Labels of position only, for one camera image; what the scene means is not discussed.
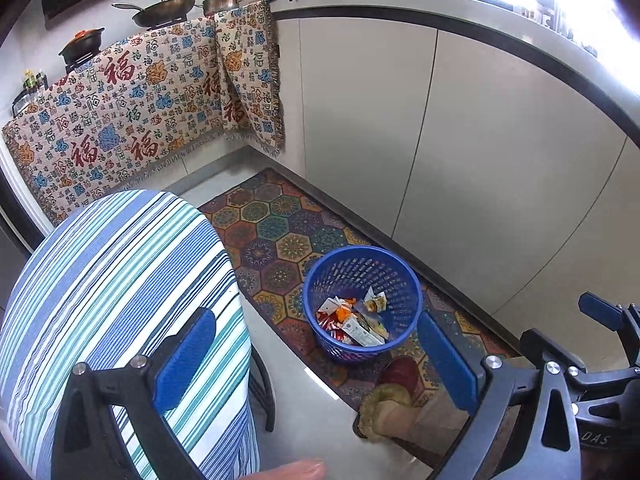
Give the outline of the person's left hand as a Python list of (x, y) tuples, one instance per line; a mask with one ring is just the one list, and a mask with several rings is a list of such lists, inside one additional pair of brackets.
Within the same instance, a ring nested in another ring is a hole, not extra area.
[(245, 477), (246, 480), (324, 480), (325, 478), (326, 464), (322, 460), (299, 460)]

